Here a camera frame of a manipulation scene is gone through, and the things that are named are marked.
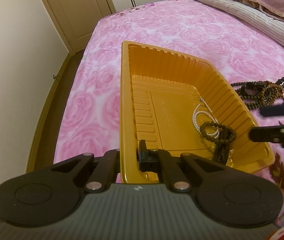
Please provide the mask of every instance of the door frame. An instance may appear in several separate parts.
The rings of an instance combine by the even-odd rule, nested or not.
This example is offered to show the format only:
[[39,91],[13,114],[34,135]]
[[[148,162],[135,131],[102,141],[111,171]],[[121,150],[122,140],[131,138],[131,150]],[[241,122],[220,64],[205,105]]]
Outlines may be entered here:
[[[44,6],[45,6],[45,8],[46,8],[46,10],[47,10],[47,12],[48,12],[52,22],[54,23],[54,25],[56,27],[57,32],[59,33],[61,39],[63,40],[63,42],[64,42],[64,44],[66,46],[66,48],[68,49],[70,55],[71,56],[74,55],[75,53],[74,53],[74,51],[73,51],[73,49],[72,49],[68,39],[66,38],[66,35],[65,35],[65,33],[64,33],[60,23],[58,22],[58,20],[57,20],[57,18],[55,16],[55,13],[54,13],[52,7],[50,6],[50,3],[48,2],[48,0],[42,0],[42,1],[43,1],[43,4],[44,4]],[[112,0],[106,0],[106,2],[108,4],[108,6],[109,6],[109,9],[110,9],[111,13],[115,13],[116,10],[115,10],[113,1]]]

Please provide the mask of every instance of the wooden door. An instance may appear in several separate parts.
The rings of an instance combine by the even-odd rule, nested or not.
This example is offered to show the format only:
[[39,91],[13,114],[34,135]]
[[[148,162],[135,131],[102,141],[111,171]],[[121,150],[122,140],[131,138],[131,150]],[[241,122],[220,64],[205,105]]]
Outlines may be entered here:
[[85,49],[97,22],[111,14],[107,0],[46,1],[51,17],[52,14],[55,17],[53,22],[71,47],[71,54]]

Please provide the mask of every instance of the floor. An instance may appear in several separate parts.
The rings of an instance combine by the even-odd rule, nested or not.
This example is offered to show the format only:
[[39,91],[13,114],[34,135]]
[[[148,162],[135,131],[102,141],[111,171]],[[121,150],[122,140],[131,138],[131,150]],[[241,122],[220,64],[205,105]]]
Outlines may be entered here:
[[53,164],[55,146],[66,102],[73,85],[77,68],[83,57],[83,53],[84,50],[76,53],[70,58],[60,79],[44,124],[34,170]]

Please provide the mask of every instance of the rose pattern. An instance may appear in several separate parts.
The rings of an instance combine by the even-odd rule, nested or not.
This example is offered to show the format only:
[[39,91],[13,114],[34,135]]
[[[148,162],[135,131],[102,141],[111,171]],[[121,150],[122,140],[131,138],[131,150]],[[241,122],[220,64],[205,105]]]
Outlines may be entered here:
[[[228,82],[277,81],[284,76],[284,48],[243,20],[193,0],[162,1],[105,17],[97,24],[71,89],[54,162],[83,152],[101,156],[119,146],[121,43],[145,42],[212,62]],[[284,123],[262,119],[261,126]],[[284,149],[272,168],[257,175],[284,187]]]

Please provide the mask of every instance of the yellow plastic basket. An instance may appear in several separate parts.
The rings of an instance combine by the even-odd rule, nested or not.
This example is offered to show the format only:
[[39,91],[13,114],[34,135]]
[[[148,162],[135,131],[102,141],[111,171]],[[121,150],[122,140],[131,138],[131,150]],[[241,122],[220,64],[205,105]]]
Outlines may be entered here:
[[[138,168],[138,142],[172,156],[190,152],[211,159],[215,144],[192,124],[201,96],[219,123],[237,132],[227,166],[253,173],[274,163],[269,144],[254,143],[248,132],[256,121],[234,89],[208,61],[146,44],[122,43],[120,158],[124,183],[156,183],[157,175]],[[201,103],[199,110],[207,111]],[[197,122],[211,121],[199,114]]]

